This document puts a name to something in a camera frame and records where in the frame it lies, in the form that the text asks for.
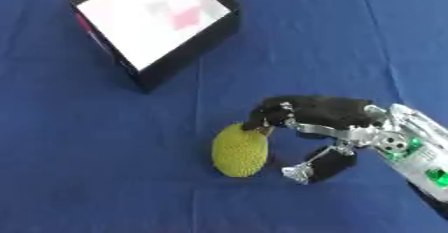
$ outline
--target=robotic hand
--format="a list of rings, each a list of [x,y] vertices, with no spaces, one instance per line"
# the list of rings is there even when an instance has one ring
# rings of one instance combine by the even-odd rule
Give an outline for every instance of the robotic hand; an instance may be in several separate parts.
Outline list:
[[[421,112],[399,104],[385,110],[361,99],[282,96],[266,99],[243,129],[271,126],[335,140],[282,168],[284,176],[304,185],[331,178],[356,164],[357,150],[370,147],[448,219],[448,131]]]

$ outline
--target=textured yellow sphere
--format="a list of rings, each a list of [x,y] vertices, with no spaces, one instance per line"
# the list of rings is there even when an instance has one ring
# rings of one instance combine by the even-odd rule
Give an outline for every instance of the textured yellow sphere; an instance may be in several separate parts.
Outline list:
[[[243,131],[242,124],[222,130],[213,141],[215,167],[230,177],[247,177],[258,171],[268,157],[267,137],[259,131]]]

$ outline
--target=blue tablecloth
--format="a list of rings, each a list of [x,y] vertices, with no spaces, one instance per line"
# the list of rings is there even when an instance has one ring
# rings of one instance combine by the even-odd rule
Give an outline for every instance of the blue tablecloth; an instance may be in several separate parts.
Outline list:
[[[326,94],[448,125],[446,0],[239,0],[240,32],[154,92],[137,91],[67,0],[0,0],[0,232],[446,232],[369,151],[299,186],[275,165],[231,179],[210,142],[264,97]],[[298,163],[320,143],[278,131]]]

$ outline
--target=table surface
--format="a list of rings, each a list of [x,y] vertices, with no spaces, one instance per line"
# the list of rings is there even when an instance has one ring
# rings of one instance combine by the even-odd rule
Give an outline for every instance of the table surface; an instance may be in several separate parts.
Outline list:
[[[240,32],[145,95],[67,0],[0,0],[0,232],[446,232],[371,152],[299,186],[232,179],[210,142],[265,97],[404,103],[448,125],[446,0],[239,0]],[[298,163],[321,145],[278,131]]]

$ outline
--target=black box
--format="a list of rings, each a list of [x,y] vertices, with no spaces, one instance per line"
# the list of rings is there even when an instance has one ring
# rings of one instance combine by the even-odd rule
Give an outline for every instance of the black box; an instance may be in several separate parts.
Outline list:
[[[89,35],[150,90],[239,26],[234,0],[71,0]]]

